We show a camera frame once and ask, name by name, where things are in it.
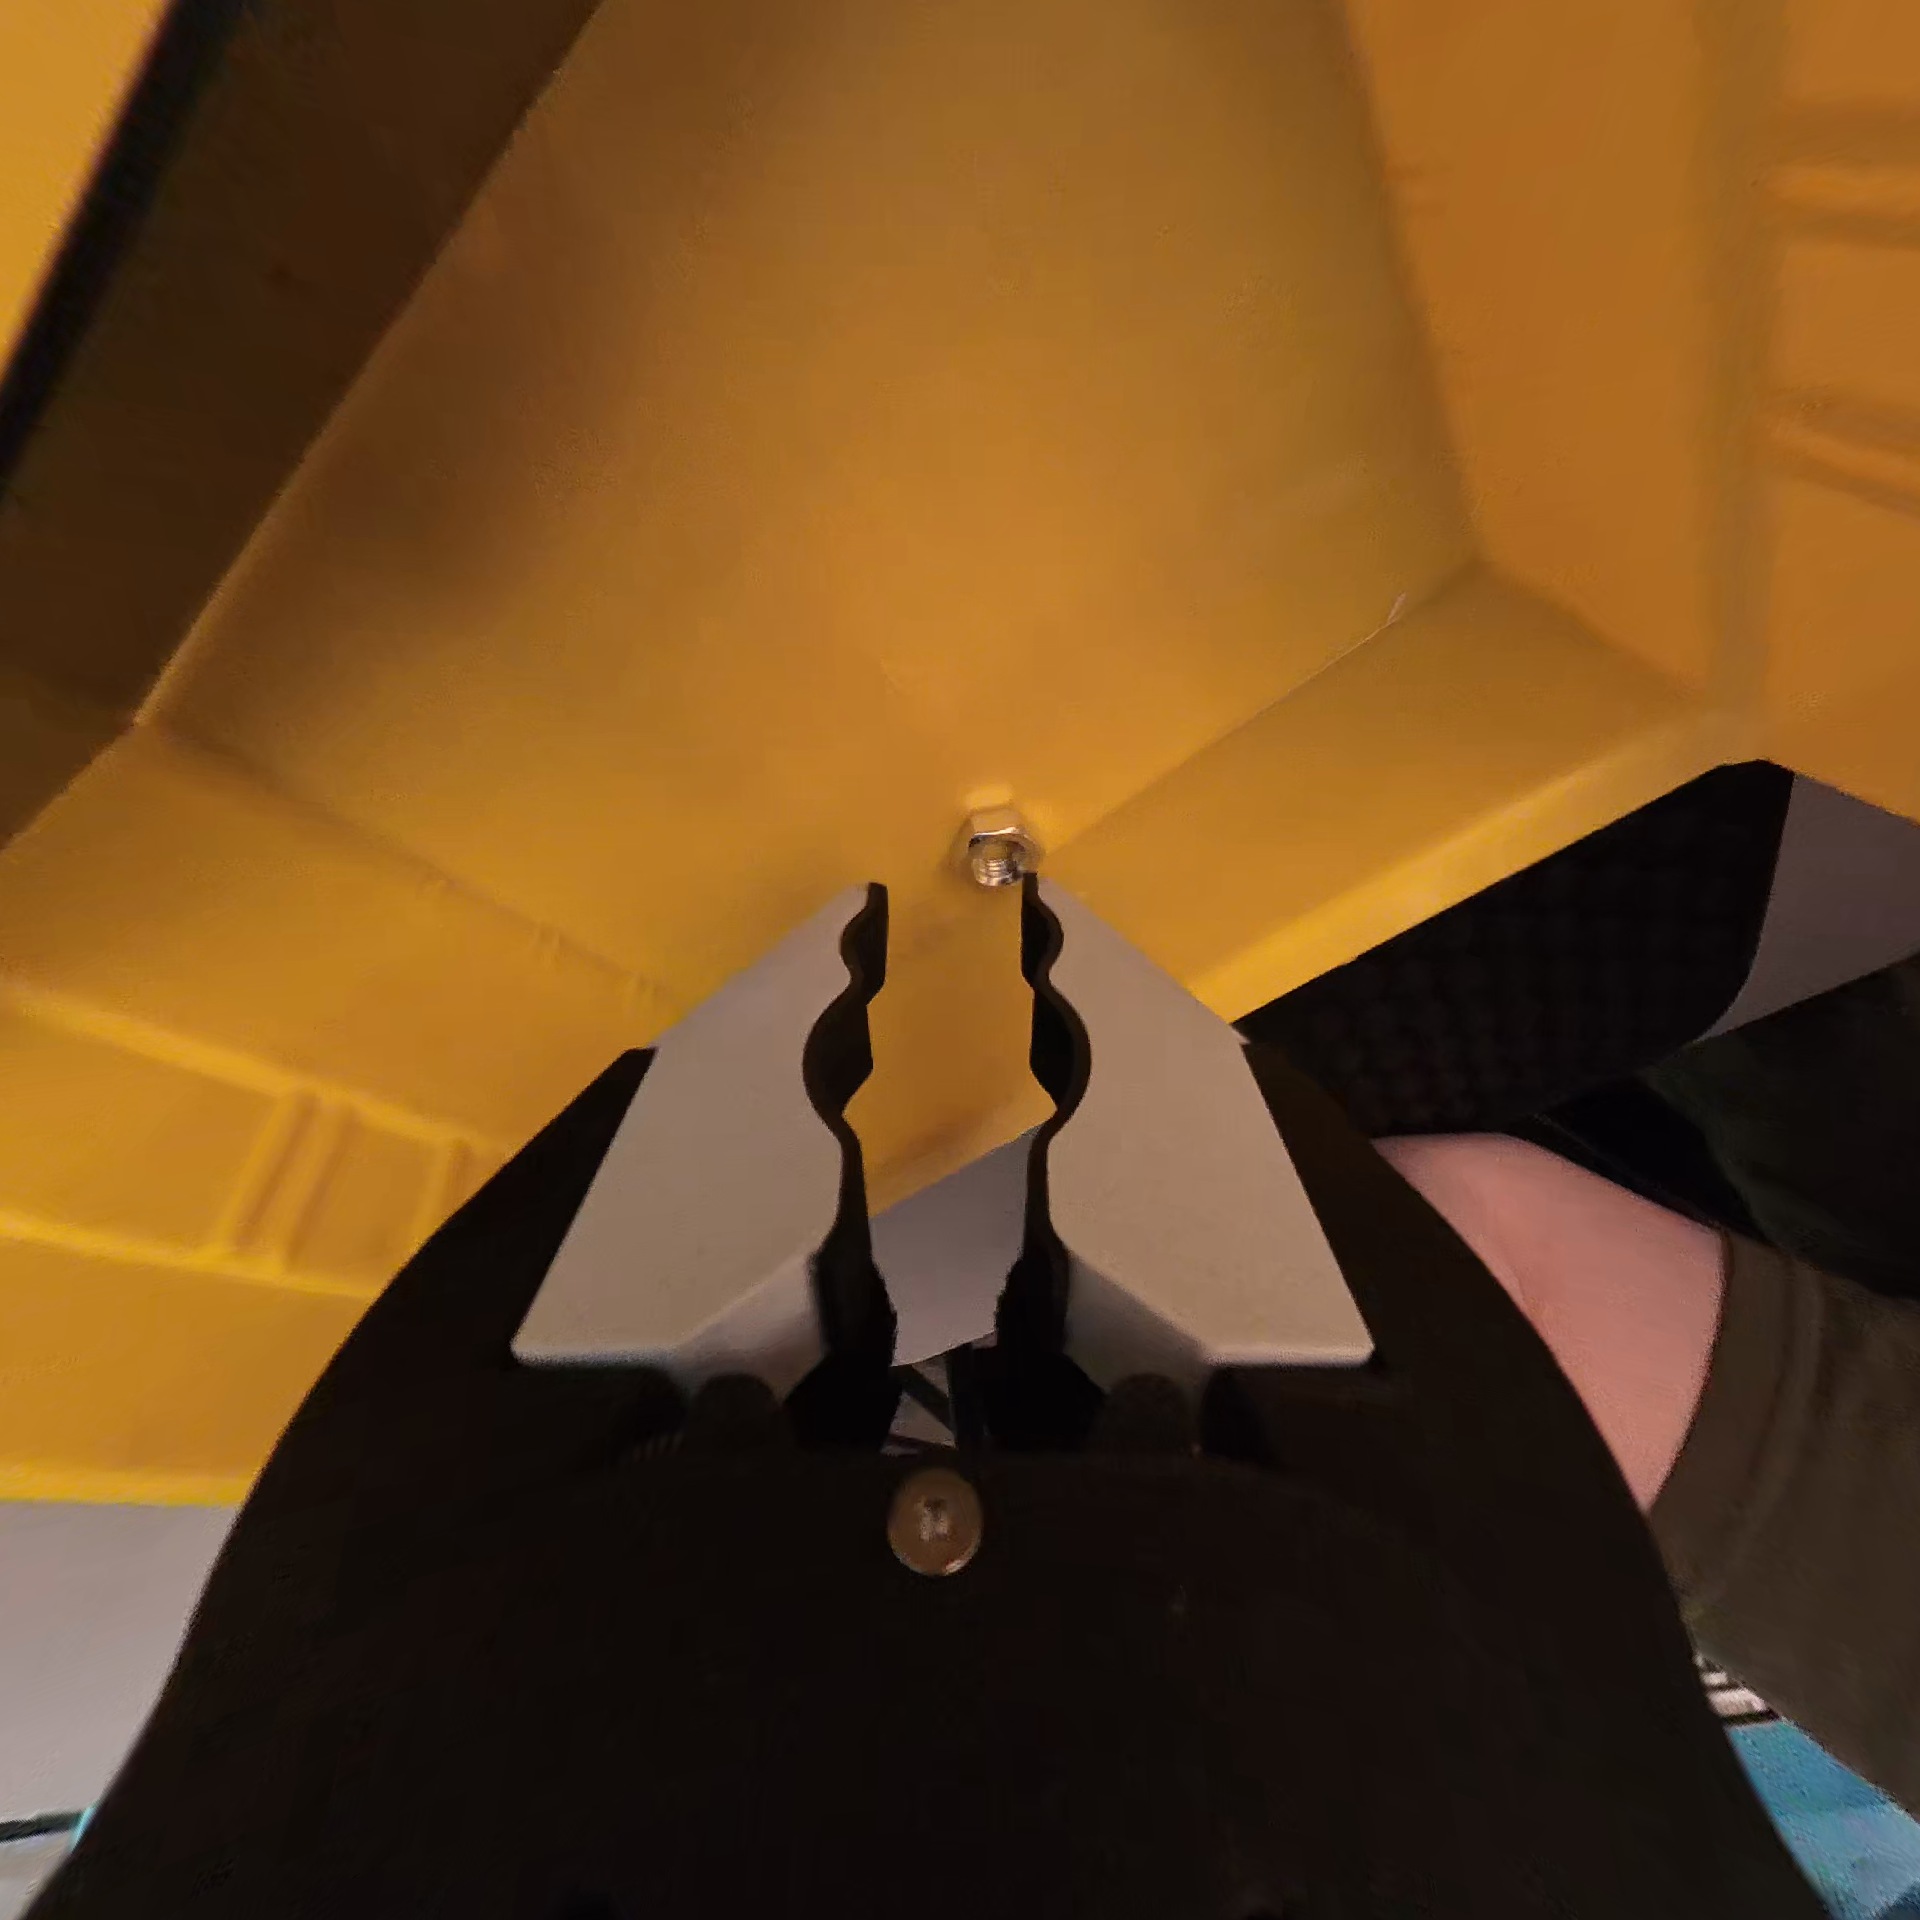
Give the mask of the yellow plastic bin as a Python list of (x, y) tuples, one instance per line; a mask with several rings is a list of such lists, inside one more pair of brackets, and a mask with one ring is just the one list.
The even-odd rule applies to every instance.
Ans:
[(5, 5), (5, 1500), (234, 1501), (621, 1050), (1007, 802), (1242, 1018), (1916, 815), (1916, 5)]

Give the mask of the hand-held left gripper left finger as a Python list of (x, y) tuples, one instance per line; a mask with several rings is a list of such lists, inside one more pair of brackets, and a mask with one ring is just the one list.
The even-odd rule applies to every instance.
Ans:
[(880, 1328), (848, 1103), (873, 1071), (881, 884), (832, 895), (674, 1022), (511, 1339), (525, 1364), (817, 1364)]

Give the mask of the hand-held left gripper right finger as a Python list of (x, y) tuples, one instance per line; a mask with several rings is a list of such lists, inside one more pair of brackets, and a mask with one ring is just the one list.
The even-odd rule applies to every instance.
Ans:
[(1375, 1351), (1240, 1036), (1055, 880), (1038, 1012), (1069, 1071), (1038, 1142), (1081, 1368), (1356, 1368)]

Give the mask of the steel hex nut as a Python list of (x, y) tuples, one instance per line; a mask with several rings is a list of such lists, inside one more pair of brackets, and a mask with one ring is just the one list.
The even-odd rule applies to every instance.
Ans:
[(953, 866), (980, 892), (1022, 887), (1041, 858), (1039, 834), (1014, 802), (974, 807), (953, 844)]

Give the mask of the person's left forearm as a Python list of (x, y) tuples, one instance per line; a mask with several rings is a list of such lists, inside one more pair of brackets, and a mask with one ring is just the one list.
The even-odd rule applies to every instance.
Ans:
[(1405, 1135), (1375, 1151), (1502, 1283), (1647, 1512), (1705, 1392), (1725, 1239), (1511, 1135)]

